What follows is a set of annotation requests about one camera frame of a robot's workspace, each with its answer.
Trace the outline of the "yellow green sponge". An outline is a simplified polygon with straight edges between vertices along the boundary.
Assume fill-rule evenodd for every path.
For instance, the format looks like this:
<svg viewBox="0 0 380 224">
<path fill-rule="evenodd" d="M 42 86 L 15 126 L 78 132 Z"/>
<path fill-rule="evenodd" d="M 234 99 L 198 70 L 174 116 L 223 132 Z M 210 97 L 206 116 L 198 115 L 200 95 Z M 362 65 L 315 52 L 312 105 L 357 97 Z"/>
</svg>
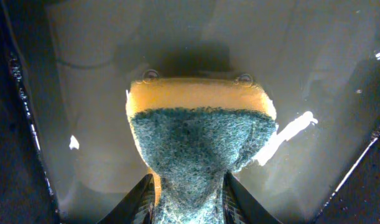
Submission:
<svg viewBox="0 0 380 224">
<path fill-rule="evenodd" d="M 154 223 L 224 223 L 224 181 L 276 132 L 276 109 L 257 83 L 207 78 L 134 81 L 127 120 L 159 180 Z"/>
</svg>

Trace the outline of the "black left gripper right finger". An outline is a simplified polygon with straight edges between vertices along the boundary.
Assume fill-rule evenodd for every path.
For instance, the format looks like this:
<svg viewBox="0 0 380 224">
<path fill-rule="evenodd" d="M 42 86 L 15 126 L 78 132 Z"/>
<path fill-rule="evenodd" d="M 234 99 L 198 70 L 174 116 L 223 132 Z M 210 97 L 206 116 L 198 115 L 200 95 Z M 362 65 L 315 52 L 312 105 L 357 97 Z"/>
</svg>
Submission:
<svg viewBox="0 0 380 224">
<path fill-rule="evenodd" d="M 225 224 L 281 224 L 230 172 L 223 182 L 223 218 Z"/>
</svg>

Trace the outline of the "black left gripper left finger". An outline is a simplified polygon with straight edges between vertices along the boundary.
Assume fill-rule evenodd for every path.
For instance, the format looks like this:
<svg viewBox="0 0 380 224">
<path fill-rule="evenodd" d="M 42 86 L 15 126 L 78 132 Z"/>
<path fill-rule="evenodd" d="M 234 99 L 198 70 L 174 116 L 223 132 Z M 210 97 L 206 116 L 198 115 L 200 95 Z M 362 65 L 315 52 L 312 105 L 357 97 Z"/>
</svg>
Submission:
<svg viewBox="0 0 380 224">
<path fill-rule="evenodd" d="M 154 177 L 147 174 L 97 224 L 153 224 L 154 210 Z"/>
</svg>

